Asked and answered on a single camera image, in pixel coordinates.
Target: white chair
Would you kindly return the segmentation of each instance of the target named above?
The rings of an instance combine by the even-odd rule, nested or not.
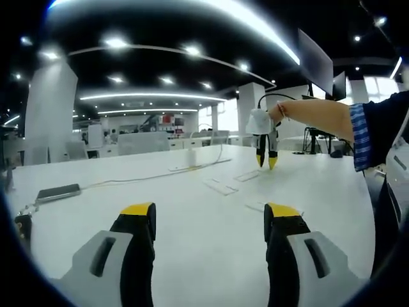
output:
[[[68,159],[70,161],[88,159],[88,154],[84,141],[66,142],[65,149],[68,154]]]
[[[210,141],[210,145],[220,145],[220,144],[227,144],[229,141],[230,131],[228,130],[219,130],[213,131],[212,140]]]
[[[166,132],[141,132],[118,136],[119,155],[146,154],[170,150]]]

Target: curved ceiling light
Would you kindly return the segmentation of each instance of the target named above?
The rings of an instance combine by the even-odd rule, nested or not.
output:
[[[50,10],[51,8],[57,6],[57,5],[61,4],[61,3],[69,2],[69,1],[71,1],[71,0],[55,0],[53,3],[51,3],[48,10]]]
[[[276,43],[296,64],[300,64],[300,58],[279,38],[277,33],[248,7],[235,0],[190,0],[209,4],[220,11],[230,15],[247,27]]]
[[[174,49],[174,48],[167,48],[167,47],[160,47],[160,46],[150,46],[150,45],[127,45],[127,48],[130,49],[148,49],[148,50],[157,50],[157,51],[167,51],[167,52],[173,52],[173,53],[180,53],[180,54],[186,54],[187,56],[191,56],[192,54],[189,51],[186,50],[180,50],[180,49]],[[68,53],[68,56],[76,56],[78,54],[84,54],[84,53],[88,53],[88,52],[94,52],[94,51],[102,51],[102,50],[110,50],[110,49],[114,49],[113,47],[110,46],[98,46],[98,47],[91,47],[91,48],[86,48],[86,49],[81,49],[81,50],[77,50],[77,51],[72,51],[70,53]],[[239,70],[240,72],[243,72],[247,75],[251,75],[259,80],[262,80],[263,82],[268,83],[269,85],[273,86],[273,88],[276,88],[277,86],[273,83],[271,83],[269,80],[260,77],[259,75],[256,75],[250,71],[244,71],[242,70],[240,67],[227,63],[225,61],[221,61],[219,59],[215,59],[215,58],[211,58],[209,56],[205,56],[203,54],[195,54],[196,58],[201,58],[201,59],[206,59],[208,61],[212,61],[230,68],[233,68],[235,70]]]
[[[8,120],[7,122],[4,123],[4,125],[8,125],[11,122],[14,122],[16,119],[19,119],[20,115],[17,115],[16,117],[13,117],[11,120]]]
[[[197,112],[195,109],[135,109],[135,110],[115,110],[115,111],[102,111],[98,114],[114,114],[114,113],[131,113],[131,112]]]
[[[389,79],[395,78],[396,72],[397,72],[397,70],[399,69],[399,67],[401,66],[401,64],[402,64],[402,57],[400,57],[400,58],[398,59],[398,61],[397,61],[397,63],[396,63],[396,66],[395,66],[395,69],[394,69],[394,71],[392,72],[392,74],[390,75]]]
[[[118,98],[118,97],[178,97],[178,98],[194,98],[194,99],[205,99],[205,100],[215,100],[215,101],[227,101],[227,99],[223,99],[223,98],[200,96],[200,95],[175,94],[175,93],[116,93],[116,94],[81,97],[80,100]]]

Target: monitor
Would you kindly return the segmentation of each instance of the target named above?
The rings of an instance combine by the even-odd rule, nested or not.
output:
[[[334,78],[334,86],[332,88],[332,99],[335,101],[346,98],[346,78],[345,72],[341,72]]]
[[[298,29],[298,48],[303,76],[332,95],[334,68],[330,57],[301,29]]]

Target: blue plaid sleeve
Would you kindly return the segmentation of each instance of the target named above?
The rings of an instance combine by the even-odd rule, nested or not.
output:
[[[369,141],[368,127],[366,125],[365,113],[362,104],[350,106],[350,116],[354,137],[355,171],[362,171],[370,167],[371,143]]]

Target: desk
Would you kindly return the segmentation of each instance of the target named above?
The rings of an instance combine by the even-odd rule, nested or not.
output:
[[[308,136],[307,145],[310,144],[310,142],[311,142],[311,137]],[[278,149],[301,152],[303,143],[304,143],[303,136],[294,136],[292,138],[281,139],[279,140]],[[332,143],[331,152],[334,151],[335,147],[342,146],[345,144],[343,141],[340,141],[338,139],[332,139],[331,143]],[[328,153],[327,144],[328,144],[328,138],[327,138],[327,142],[325,142],[325,139],[317,138],[316,151],[320,152],[320,148],[321,148],[323,154],[327,154]]]
[[[197,162],[212,162],[219,146],[195,149]],[[184,164],[185,150],[18,167],[12,211],[32,203],[38,190],[109,179],[141,178]],[[94,234],[108,230],[135,203],[157,204],[155,306],[266,306],[269,281],[263,213],[245,204],[273,201],[304,212],[347,255],[350,269],[368,278],[374,258],[374,221],[362,173],[352,157],[279,152],[273,171],[246,182],[234,177],[257,169],[253,148],[224,145],[232,161],[171,177],[88,189],[80,196],[40,207],[33,216],[32,252],[41,270],[60,278],[72,255]],[[203,184],[216,178],[239,189],[223,196]]]

